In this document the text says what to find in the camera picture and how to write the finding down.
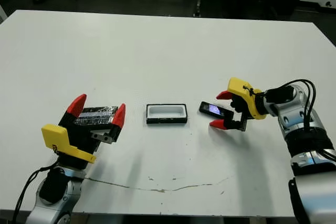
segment phone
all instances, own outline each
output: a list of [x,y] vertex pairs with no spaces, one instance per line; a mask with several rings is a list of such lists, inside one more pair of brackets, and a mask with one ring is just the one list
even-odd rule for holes
[[225,118],[233,118],[234,112],[231,110],[227,110],[225,108],[218,107],[216,105],[202,102],[200,107],[200,112],[212,115],[215,118],[225,119]]

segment black cable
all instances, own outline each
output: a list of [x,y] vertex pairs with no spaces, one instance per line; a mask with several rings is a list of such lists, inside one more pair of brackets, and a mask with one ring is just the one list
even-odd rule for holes
[[[311,114],[311,111],[312,111],[312,108],[313,108],[313,105],[315,103],[315,99],[316,99],[316,89],[315,89],[315,85],[310,81],[310,80],[307,80],[307,79],[297,79],[297,80],[293,80],[293,81],[290,81],[290,82],[287,82],[285,83],[284,85],[278,87],[278,89],[280,88],[283,88],[283,87],[286,87],[292,83],[295,83],[295,82],[303,82],[307,89],[308,89],[308,97],[307,97],[307,100],[306,100],[306,104],[305,104],[305,111],[304,111],[304,117],[303,117],[303,125],[304,125],[304,130],[305,131],[309,131],[310,129],[310,114]],[[308,103],[309,103],[309,99],[310,99],[310,87],[309,85],[311,85],[312,89],[313,89],[313,96],[312,96],[312,99],[311,99],[311,103],[310,103],[310,106],[309,106],[309,109],[308,109],[308,112],[307,112],[307,107],[308,107]]]
[[39,170],[36,170],[34,171],[30,177],[28,178],[20,196],[19,196],[19,199],[17,200],[17,203],[16,203],[16,206],[15,206],[15,210],[14,210],[14,213],[13,213],[13,218],[12,218],[12,224],[16,224],[16,218],[17,218],[17,215],[19,214],[19,211],[20,211],[20,208],[21,208],[21,205],[22,205],[22,202],[23,202],[23,198],[25,196],[25,192],[28,188],[28,186],[30,185],[31,182],[33,182],[33,180],[37,177],[38,173],[39,172],[44,172],[46,170],[50,170],[52,169],[53,167],[55,167],[57,165],[58,161],[54,162],[52,165],[50,166],[46,166],[46,167],[41,167]]
[[[315,88],[315,85],[310,80],[307,80],[307,79],[298,79],[298,80],[294,80],[294,81],[291,81],[291,82],[288,82],[288,83],[284,84],[283,86],[281,86],[281,88],[285,87],[285,86],[287,86],[287,85],[289,85],[291,83],[297,82],[297,81],[303,82],[307,86],[307,88],[308,88],[308,97],[307,97],[306,105],[304,106],[305,107],[305,116],[304,116],[304,119],[303,119],[303,123],[304,123],[304,130],[309,132],[310,131],[310,114],[311,114],[311,111],[313,109],[313,105],[314,105],[315,99],[316,99],[316,88]],[[307,105],[309,103],[309,98],[310,98],[310,88],[309,88],[308,84],[310,84],[311,87],[312,87],[313,96],[312,96],[312,99],[311,99],[311,103],[310,103],[308,112],[306,113],[306,111],[307,111],[306,110],[307,109]],[[324,158],[336,162],[336,156],[333,155],[333,154],[331,154],[331,153],[329,153],[329,152],[327,152],[326,150],[317,148],[316,151],[317,151],[317,153],[319,153]]]

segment table surface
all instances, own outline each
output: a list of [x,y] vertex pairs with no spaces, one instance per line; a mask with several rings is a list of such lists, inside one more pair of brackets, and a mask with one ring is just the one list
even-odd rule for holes
[[[40,128],[72,100],[127,106],[118,142],[102,143],[74,212],[293,216],[290,155],[277,119],[220,131],[198,112],[230,77],[262,90],[296,78],[336,138],[336,49],[311,23],[16,11],[0,25],[0,209],[56,156]],[[185,125],[146,125],[147,103],[186,103]],[[40,174],[26,193],[31,210]]]

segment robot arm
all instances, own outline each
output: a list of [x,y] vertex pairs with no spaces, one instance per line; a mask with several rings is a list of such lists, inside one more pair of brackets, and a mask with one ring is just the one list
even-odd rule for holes
[[223,130],[245,131],[248,119],[264,119],[267,114],[278,118],[292,157],[295,177],[289,191],[296,218],[300,223],[336,223],[336,151],[315,110],[307,113],[309,97],[304,90],[288,84],[261,92],[231,78],[228,90],[217,98],[232,99],[231,106],[242,113],[240,122],[225,118],[210,123]]
[[47,124],[42,128],[46,146],[58,155],[58,163],[39,185],[35,206],[28,216],[27,224],[70,223],[86,175],[84,169],[96,159],[93,153],[97,151],[100,142],[111,144],[117,141],[124,124],[125,104],[115,113],[109,132],[101,135],[74,124],[83,110],[85,100],[85,94],[77,97],[58,126]]

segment crack on table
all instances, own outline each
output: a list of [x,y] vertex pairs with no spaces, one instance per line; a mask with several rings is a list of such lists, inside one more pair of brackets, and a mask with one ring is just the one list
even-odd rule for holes
[[165,193],[166,191],[170,191],[170,192],[172,192],[172,191],[179,191],[179,190],[184,190],[184,189],[193,188],[193,187],[199,187],[199,186],[216,186],[216,185],[219,185],[220,183],[224,182],[225,180],[227,180],[229,178],[230,177],[224,178],[224,179],[222,179],[221,181],[219,181],[217,183],[189,185],[189,186],[179,187],[179,188],[176,188],[176,189],[145,189],[145,188],[137,188],[137,187],[130,187],[130,186],[125,186],[125,185],[120,185],[120,184],[106,182],[106,181],[97,180],[97,179],[93,179],[93,178],[85,178],[85,179],[90,180],[90,181],[94,181],[94,182],[100,182],[100,183],[111,185],[111,186],[119,186],[119,187],[127,188],[127,189],[140,190],[140,191],[155,191],[157,193]]

